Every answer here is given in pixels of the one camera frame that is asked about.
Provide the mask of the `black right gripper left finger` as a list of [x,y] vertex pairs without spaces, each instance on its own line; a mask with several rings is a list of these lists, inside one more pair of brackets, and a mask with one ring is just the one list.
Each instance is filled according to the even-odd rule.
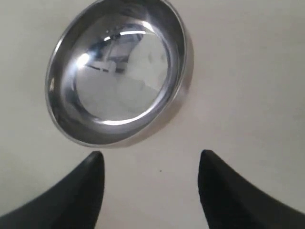
[[2,229],[93,229],[104,195],[104,157],[90,153],[49,190],[0,218]]

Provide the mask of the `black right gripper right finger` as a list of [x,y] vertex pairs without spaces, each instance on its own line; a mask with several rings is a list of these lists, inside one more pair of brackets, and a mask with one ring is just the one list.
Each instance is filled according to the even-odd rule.
[[303,229],[304,213],[248,182],[214,151],[203,150],[198,192],[211,229]]

